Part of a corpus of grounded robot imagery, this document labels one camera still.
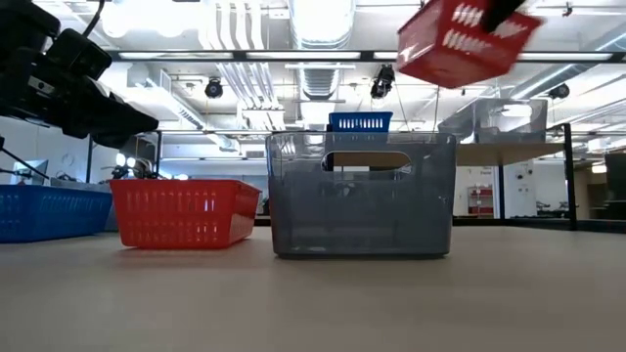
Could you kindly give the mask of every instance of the beige tabletop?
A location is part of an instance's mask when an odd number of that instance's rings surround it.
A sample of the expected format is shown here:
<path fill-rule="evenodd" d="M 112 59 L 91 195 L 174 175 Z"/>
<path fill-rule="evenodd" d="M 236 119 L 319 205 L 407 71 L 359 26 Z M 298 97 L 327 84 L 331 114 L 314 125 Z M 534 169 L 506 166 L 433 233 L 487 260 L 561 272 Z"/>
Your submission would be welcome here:
<path fill-rule="evenodd" d="M 431 261 L 115 236 L 0 246 L 0 351 L 624 351 L 626 236 L 455 228 Z"/>

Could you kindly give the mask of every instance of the computer monitor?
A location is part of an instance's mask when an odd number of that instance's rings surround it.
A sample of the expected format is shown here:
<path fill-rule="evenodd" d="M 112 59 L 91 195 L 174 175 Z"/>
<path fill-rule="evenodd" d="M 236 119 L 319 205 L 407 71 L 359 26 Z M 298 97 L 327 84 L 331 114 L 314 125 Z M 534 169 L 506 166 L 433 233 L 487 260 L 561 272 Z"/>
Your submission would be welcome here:
<path fill-rule="evenodd" d="M 48 169 L 48 160 L 27 160 L 26 163 L 42 174 L 46 174 Z M 19 171 L 20 175 L 11 176 L 12 185 L 39 185 L 42 186 L 45 179 L 34 173 L 32 170 L 24 166 L 21 162 L 15 162 L 13 164 L 13 171 Z"/>

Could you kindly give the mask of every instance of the basket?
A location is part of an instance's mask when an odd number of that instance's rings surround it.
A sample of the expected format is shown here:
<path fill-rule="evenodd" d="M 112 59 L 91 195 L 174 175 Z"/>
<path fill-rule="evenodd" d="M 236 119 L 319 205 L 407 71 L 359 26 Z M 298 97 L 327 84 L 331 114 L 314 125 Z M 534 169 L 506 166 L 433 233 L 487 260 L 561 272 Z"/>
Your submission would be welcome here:
<path fill-rule="evenodd" d="M 296 155 L 286 143 L 295 144 Z M 266 148 L 279 256 L 448 253 L 457 148 L 452 135 L 282 133 L 270 136 Z M 323 165 L 330 154 L 335 166 L 367 163 L 376 170 L 329 170 Z"/>
<path fill-rule="evenodd" d="M 235 180 L 111 181 L 126 246 L 218 249 L 252 233 L 260 191 Z"/>
<path fill-rule="evenodd" d="M 36 242 L 105 230 L 110 194 L 54 187 L 0 186 L 0 242 Z"/>
<path fill-rule="evenodd" d="M 389 132 L 393 112 L 331 112 L 333 132 Z"/>
<path fill-rule="evenodd" d="M 511 70 L 542 21 L 513 13 L 493 33 L 479 25 L 486 0 L 431 0 L 398 31 L 400 72 L 457 88 Z"/>

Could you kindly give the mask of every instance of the red basket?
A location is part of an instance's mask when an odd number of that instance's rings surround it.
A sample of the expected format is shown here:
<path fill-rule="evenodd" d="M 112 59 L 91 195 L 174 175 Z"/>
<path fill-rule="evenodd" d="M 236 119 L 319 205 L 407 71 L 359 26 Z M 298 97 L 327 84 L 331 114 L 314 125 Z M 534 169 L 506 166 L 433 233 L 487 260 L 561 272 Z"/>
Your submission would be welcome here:
<path fill-rule="evenodd" d="M 486 0 L 431 0 L 400 30 L 400 72 L 457 88 L 511 70 L 541 20 L 514 13 L 493 33 L 479 25 Z"/>
<path fill-rule="evenodd" d="M 117 225 L 126 246 L 226 248 L 252 233 L 260 191 L 234 180 L 116 180 Z"/>

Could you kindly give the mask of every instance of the bin handle cutout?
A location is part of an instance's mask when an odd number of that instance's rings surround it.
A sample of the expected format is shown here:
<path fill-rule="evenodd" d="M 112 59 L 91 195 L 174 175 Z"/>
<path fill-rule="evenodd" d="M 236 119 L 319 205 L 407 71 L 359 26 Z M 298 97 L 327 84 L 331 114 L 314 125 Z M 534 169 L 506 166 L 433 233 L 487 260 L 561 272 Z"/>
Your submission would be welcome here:
<path fill-rule="evenodd" d="M 412 161 L 402 152 L 330 152 L 322 158 L 322 170 L 329 172 L 399 171 L 411 173 Z"/>

